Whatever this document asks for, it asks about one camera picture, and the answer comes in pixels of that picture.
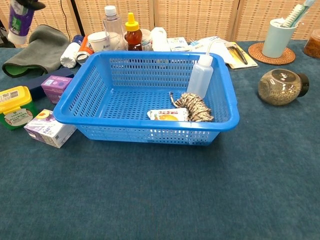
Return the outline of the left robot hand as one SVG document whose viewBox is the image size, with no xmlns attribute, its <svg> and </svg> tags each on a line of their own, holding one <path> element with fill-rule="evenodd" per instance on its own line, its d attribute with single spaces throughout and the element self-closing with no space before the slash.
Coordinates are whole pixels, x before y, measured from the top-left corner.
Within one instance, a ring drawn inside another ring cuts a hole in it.
<svg viewBox="0 0 320 240">
<path fill-rule="evenodd" d="M 46 7 L 44 3 L 38 0 L 17 0 L 17 2 L 27 9 L 31 9 L 34 11 L 42 10 Z"/>
</svg>

